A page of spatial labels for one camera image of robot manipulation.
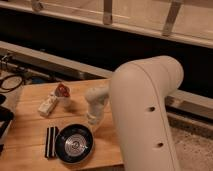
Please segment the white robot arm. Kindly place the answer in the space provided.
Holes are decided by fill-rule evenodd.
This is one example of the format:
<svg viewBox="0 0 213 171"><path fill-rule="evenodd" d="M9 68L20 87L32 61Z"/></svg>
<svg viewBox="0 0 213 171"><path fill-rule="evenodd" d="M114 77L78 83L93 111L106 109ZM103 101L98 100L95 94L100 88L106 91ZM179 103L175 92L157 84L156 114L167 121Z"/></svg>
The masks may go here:
<svg viewBox="0 0 213 171"><path fill-rule="evenodd" d="M111 106L125 171L180 171L165 98L183 77L176 59L158 56L127 62L107 86L86 92L89 124L99 124L104 106Z"/></svg>

